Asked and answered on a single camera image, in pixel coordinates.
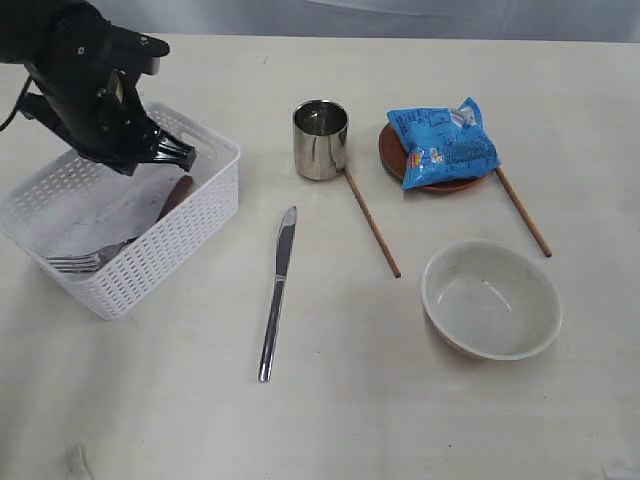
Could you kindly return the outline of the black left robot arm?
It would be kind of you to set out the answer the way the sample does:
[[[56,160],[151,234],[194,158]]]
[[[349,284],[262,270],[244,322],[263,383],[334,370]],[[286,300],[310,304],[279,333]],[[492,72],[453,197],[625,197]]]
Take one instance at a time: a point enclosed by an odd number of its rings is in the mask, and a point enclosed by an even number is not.
[[[169,52],[165,41],[112,24],[87,1],[1,4],[1,61],[28,72],[12,112],[122,175],[141,164],[190,171],[194,163],[194,147],[147,115],[136,88]]]

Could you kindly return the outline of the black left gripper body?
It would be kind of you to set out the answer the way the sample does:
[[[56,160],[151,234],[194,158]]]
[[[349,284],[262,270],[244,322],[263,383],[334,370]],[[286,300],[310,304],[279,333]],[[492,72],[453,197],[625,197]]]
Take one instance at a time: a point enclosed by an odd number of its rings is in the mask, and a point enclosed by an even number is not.
[[[74,148],[85,159],[131,176],[156,162],[158,126],[142,104],[74,107]]]

